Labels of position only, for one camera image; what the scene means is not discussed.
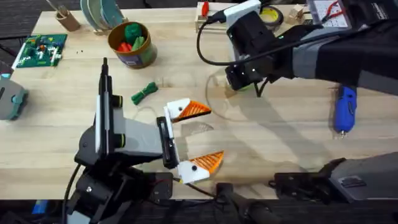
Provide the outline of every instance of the wooden stick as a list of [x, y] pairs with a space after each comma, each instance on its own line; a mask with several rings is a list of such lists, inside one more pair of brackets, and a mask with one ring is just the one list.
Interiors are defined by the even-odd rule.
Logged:
[[55, 7], [54, 6], [54, 4], [52, 4], [52, 2], [50, 1], [50, 0], [46, 0], [47, 1], [47, 3], [58, 13], [58, 14], [60, 14], [62, 17], [66, 17], [66, 16], [64, 16], [59, 10], [58, 10], [58, 8], [57, 7]]

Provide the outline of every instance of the black mount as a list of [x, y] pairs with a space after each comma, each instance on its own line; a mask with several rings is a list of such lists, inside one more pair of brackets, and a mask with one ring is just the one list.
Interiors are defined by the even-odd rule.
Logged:
[[247, 199], [235, 193], [232, 184], [218, 183], [217, 202], [226, 201], [233, 206], [240, 223], [247, 224], [280, 224], [282, 219], [273, 214], [266, 203], [261, 200]]

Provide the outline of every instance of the orange gripper pad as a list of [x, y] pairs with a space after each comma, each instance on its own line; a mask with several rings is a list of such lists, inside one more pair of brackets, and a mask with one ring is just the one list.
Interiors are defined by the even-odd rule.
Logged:
[[224, 151], [207, 154], [205, 156], [190, 159], [195, 165], [206, 169], [210, 174], [214, 173], [224, 157]]
[[183, 119], [194, 118], [197, 116], [206, 115], [210, 113], [211, 109], [208, 106], [203, 105], [197, 101], [191, 100], [191, 102], [189, 102], [189, 105], [182, 111], [180, 116], [178, 116], [178, 118], [175, 119], [174, 121], [181, 121]]

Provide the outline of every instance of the wire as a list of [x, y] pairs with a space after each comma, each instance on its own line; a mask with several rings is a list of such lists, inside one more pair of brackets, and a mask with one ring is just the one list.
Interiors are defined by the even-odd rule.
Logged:
[[264, 91], [264, 87], [266, 87], [266, 84], [267, 84], [267, 83], [268, 83], [268, 78], [266, 78], [266, 80], [262, 83], [260, 89], [259, 89], [259, 87], [257, 86], [257, 83], [254, 84], [254, 89], [256, 89], [257, 97], [261, 97], [262, 92]]
[[[179, 178], [176, 178], [176, 177], [173, 177], [173, 180], [177, 181], [178, 183], [180, 183], [180, 181], [181, 181]], [[207, 192], [207, 191], [205, 191], [203, 189], [200, 189], [199, 187], [197, 187], [197, 186], [195, 186], [193, 184], [185, 184], [185, 185], [190, 187], [190, 188], [192, 188], [193, 190], [196, 190], [197, 192], [200, 192], [200, 193], [202, 193], [204, 195], [207, 195], [207, 196], [209, 196], [211, 198], [216, 198], [216, 195], [213, 195], [212, 193], [209, 193], [209, 192]]]
[[196, 190], [196, 191], [198, 191], [198, 192], [200, 192], [200, 193], [202, 193], [202, 194], [204, 194], [204, 195], [207, 195], [207, 196], [209, 196], [209, 197], [212, 197], [212, 198], [215, 198], [216, 197], [216, 195], [213, 195], [212, 193], [209, 193], [209, 192], [207, 192], [207, 191], [205, 191], [205, 190], [202, 190], [202, 189], [200, 189], [199, 187], [197, 187], [197, 186], [195, 186], [195, 185], [192, 185], [192, 184], [185, 184], [186, 186], [188, 186], [188, 187], [190, 187], [190, 188], [192, 188], [193, 190]]
[[81, 166], [80, 164], [77, 164], [75, 170], [73, 171], [72, 175], [70, 176], [70, 180], [69, 180], [69, 183], [67, 185], [67, 189], [65, 191], [65, 195], [63, 196], [61, 224], [67, 224], [67, 201], [68, 201], [68, 198], [69, 198], [69, 192], [70, 192], [70, 189], [72, 187], [72, 183], [75, 180], [77, 172], [80, 169], [80, 166]]
[[244, 63], [247, 63], [247, 62], [251, 62], [253, 60], [257, 60], [259, 58], [265, 57], [267, 55], [274, 54], [274, 53], [279, 52], [281, 50], [291, 49], [292, 47], [298, 47], [298, 46], [303, 45], [303, 44], [311, 43], [311, 42], [314, 42], [314, 41], [317, 41], [317, 40], [326, 39], [326, 38], [329, 38], [329, 37], [335, 37], [335, 36], [338, 36], [338, 35], [351, 35], [351, 34], [355, 34], [355, 33], [359, 32], [358, 30], [343, 30], [343, 31], [337, 31], [337, 32], [332, 32], [332, 33], [328, 33], [328, 34], [321, 34], [321, 35], [317, 35], [315, 37], [310, 37], [310, 38], [307, 38], [307, 39], [304, 39], [304, 40], [300, 40], [300, 41], [297, 41], [297, 42], [286, 44], [284, 46], [277, 47], [277, 48], [272, 49], [272, 50], [268, 50], [268, 51], [263, 52], [261, 54], [253, 55], [253, 56], [250, 56], [250, 57], [245, 58], [245, 59], [236, 60], [234, 62], [213, 62], [211, 60], [206, 59], [202, 55], [202, 53], [200, 51], [200, 36], [201, 36], [201, 33], [202, 33], [202, 31], [203, 31], [203, 29], [205, 28], [206, 25], [212, 24], [212, 23], [214, 23], [214, 21], [210, 21], [210, 22], [206, 21], [200, 26], [199, 31], [198, 31], [198, 35], [197, 35], [197, 52], [198, 52], [199, 57], [204, 62], [206, 62], [206, 63], [208, 63], [210, 65], [215, 65], [215, 66], [241, 65], [241, 64], [244, 64]]

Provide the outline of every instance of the green circuit board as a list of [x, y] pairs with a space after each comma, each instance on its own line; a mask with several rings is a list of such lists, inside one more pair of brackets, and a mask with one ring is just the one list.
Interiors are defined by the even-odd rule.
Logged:
[[17, 68], [57, 66], [62, 58], [66, 34], [33, 35], [25, 41]]

